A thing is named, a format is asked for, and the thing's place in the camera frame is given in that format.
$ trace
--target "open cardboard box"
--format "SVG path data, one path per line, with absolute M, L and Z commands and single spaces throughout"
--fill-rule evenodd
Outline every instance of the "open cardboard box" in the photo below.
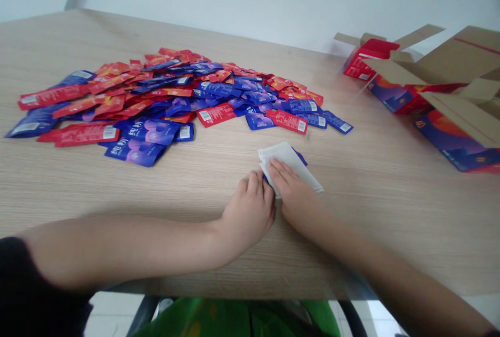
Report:
M 393 113 L 422 113 L 430 104 L 419 93 L 450 93 L 487 73 L 500 74 L 500 32 L 468 26 L 413 62 L 404 52 L 365 59 L 377 72 L 368 89 Z
M 415 126 L 462 172 L 500 173 L 500 82 L 475 79 L 457 94 L 420 94 L 435 110 Z
M 361 38 L 337 33 L 334 39 L 355 46 L 344 64 L 344 74 L 367 81 L 373 78 L 376 72 L 363 62 L 364 59 L 388 59 L 391 57 L 391 51 L 397 49 L 402 51 L 441 31 L 444 29 L 427 24 L 394 42 L 368 32 L 365 32 Z

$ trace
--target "floor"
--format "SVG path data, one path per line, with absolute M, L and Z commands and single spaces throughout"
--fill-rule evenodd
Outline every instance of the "floor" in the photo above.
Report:
M 85 330 L 86 337 L 124 337 L 142 295 L 99 292 L 91 300 L 94 309 Z M 497 328 L 500 328 L 500 294 L 464 297 Z M 342 337 L 351 337 L 349 325 L 337 301 L 330 301 Z M 404 334 L 396 320 L 379 301 L 354 301 L 368 337 L 393 337 Z

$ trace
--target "person's left hand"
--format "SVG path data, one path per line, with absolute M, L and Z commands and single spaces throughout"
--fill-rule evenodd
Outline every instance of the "person's left hand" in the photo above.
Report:
M 263 172 L 251 171 L 242 179 L 217 221 L 224 249 L 236 259 L 259 242 L 274 222 L 274 190 L 263 180 Z

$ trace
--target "forearm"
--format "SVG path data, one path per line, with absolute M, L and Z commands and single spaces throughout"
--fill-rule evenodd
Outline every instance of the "forearm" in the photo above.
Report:
M 67 290 L 201 272 L 234 259 L 223 247 L 216 221 L 96 216 L 48 223 L 19 237 L 40 273 Z
M 428 275 L 352 231 L 326 211 L 302 234 L 365 278 L 412 336 L 484 336 L 494 327 L 474 308 Z

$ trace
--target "black sleeve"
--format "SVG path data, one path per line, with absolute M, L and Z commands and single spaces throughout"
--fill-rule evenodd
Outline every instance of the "black sleeve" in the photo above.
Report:
M 91 296 L 52 286 L 23 240 L 0 239 L 0 325 L 9 335 L 83 336 Z

